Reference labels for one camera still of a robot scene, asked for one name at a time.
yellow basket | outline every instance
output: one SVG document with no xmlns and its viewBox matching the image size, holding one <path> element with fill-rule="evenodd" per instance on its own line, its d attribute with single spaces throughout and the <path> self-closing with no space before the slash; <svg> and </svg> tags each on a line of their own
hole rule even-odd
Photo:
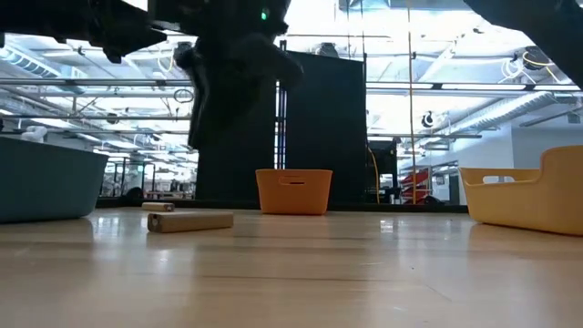
<svg viewBox="0 0 583 328">
<path fill-rule="evenodd" d="M 472 219 L 583 235 L 583 146 L 546 151 L 541 169 L 460 169 Z M 514 182 L 484 183 L 484 177 Z"/>
</svg>

orange basket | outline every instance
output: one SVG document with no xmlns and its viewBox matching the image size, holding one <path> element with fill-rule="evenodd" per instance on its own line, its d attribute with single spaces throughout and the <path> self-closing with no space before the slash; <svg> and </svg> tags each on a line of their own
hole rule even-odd
<svg viewBox="0 0 583 328">
<path fill-rule="evenodd" d="M 323 215 L 328 210 L 332 172 L 324 169 L 258 169 L 265 214 Z"/>
</svg>

small wooden cylinder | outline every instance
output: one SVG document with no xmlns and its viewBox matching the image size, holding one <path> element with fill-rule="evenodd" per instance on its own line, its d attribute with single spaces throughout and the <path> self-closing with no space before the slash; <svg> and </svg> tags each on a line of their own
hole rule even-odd
<svg viewBox="0 0 583 328">
<path fill-rule="evenodd" d="M 230 228 L 233 226 L 233 217 L 231 212 L 150 213 L 148 230 L 168 233 Z"/>
<path fill-rule="evenodd" d="M 174 211 L 174 204 L 172 203 L 156 203 L 156 202 L 145 202 L 142 203 L 143 210 L 153 210 L 153 211 Z"/>
</svg>

gray tub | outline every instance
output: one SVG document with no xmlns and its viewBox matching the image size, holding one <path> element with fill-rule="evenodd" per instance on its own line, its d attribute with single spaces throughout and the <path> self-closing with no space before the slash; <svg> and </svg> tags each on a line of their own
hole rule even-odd
<svg viewBox="0 0 583 328">
<path fill-rule="evenodd" d="M 106 164 L 89 151 L 0 138 L 0 223 L 88 215 Z"/>
</svg>

cylindrical wooden block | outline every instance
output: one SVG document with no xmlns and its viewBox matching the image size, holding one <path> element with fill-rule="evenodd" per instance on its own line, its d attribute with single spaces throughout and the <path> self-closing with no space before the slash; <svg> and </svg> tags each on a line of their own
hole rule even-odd
<svg viewBox="0 0 583 328">
<path fill-rule="evenodd" d="M 150 213 L 148 230 L 152 232 L 182 232 L 222 229 L 233 226 L 231 212 Z"/>
<path fill-rule="evenodd" d="M 174 211 L 174 204 L 172 203 L 156 203 L 156 202 L 145 202 L 142 203 L 143 210 L 154 210 L 154 211 Z"/>
</svg>

